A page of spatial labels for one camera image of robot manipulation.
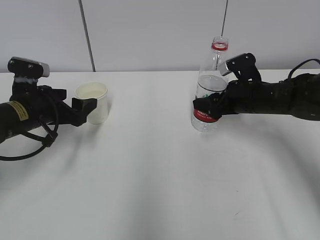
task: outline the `black cable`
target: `black cable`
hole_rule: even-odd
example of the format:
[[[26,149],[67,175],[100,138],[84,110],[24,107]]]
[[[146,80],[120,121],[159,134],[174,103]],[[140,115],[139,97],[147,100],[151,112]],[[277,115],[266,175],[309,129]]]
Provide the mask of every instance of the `black cable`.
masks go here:
[[[319,60],[319,59],[316,59],[316,58],[312,58],[312,59],[309,59],[309,60],[305,60],[305,61],[303,61],[302,63],[300,63],[299,65],[297,65],[296,67],[294,67],[294,68],[290,71],[287,79],[288,79],[288,80],[291,80],[292,75],[294,74],[294,72],[295,72],[297,69],[301,68],[303,65],[305,65],[306,63],[311,62],[311,61],[315,61],[315,62],[317,62],[317,63],[320,65],[320,60]]]
[[[50,102],[50,104],[53,108],[54,115],[55,115],[55,123],[54,123],[53,132],[57,133],[58,128],[59,128],[59,112],[58,112],[57,106],[56,106],[55,102],[52,100],[52,97],[49,94],[46,94],[42,88],[40,88],[39,92]],[[23,132],[21,134],[27,138],[30,138],[30,139],[33,139],[36,141],[39,141],[39,140],[42,141],[42,139],[44,139],[41,136],[34,135],[34,134],[27,132],[27,131]],[[20,160],[24,160],[24,159],[29,159],[29,158],[32,158],[35,155],[41,153],[45,148],[46,148],[46,146],[42,145],[39,149],[35,150],[34,152],[26,154],[26,155],[22,155],[22,156],[0,156],[0,161],[12,162],[12,161],[20,161]]]

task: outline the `red bottle label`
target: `red bottle label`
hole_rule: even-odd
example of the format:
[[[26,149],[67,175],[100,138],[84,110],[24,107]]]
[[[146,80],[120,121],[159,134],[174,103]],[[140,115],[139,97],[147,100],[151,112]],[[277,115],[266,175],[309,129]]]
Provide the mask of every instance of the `red bottle label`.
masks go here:
[[[197,119],[199,119],[200,121],[205,122],[205,123],[214,123],[214,122],[218,121],[217,119],[210,117],[208,114],[201,112],[199,110],[196,110],[196,109],[193,111],[193,114]]]

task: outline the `cup rim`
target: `cup rim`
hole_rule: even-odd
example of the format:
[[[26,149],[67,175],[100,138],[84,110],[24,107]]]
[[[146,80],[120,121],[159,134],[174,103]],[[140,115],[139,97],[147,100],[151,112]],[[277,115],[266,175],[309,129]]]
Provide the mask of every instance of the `cup rim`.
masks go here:
[[[80,87],[83,87],[84,85],[89,85],[89,84],[103,84],[105,86],[105,91],[103,92],[103,94],[97,96],[97,97],[89,97],[89,98],[83,98],[83,97],[80,97],[78,94],[77,94],[77,90],[80,88]],[[77,99],[81,99],[81,100],[86,100],[86,99],[102,99],[105,95],[107,95],[107,92],[108,92],[108,88],[107,88],[107,85],[105,85],[103,82],[101,81],[87,81],[87,82],[84,82],[84,83],[81,83],[74,91],[74,95]]]

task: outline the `yellow warning label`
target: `yellow warning label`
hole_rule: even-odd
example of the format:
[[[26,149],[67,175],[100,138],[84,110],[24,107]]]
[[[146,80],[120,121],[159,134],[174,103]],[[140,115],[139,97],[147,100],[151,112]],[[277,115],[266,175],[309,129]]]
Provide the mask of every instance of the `yellow warning label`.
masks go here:
[[[6,104],[9,104],[11,107],[14,108],[16,113],[19,116],[20,121],[24,121],[29,119],[29,115],[25,107],[18,101],[8,101]]]

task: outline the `water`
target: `water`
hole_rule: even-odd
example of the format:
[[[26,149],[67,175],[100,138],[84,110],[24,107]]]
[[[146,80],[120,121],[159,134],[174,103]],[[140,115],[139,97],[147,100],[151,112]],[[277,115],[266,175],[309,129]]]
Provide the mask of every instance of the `water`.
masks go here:
[[[222,93],[227,88],[227,85],[227,82],[222,77],[202,75],[198,79],[195,97],[204,98],[214,93]],[[204,133],[213,131],[219,124],[217,120],[196,110],[191,115],[191,123],[195,129]]]
[[[93,91],[82,93],[80,97],[82,99],[96,99],[101,97],[103,94],[104,94],[103,91],[93,90]]]

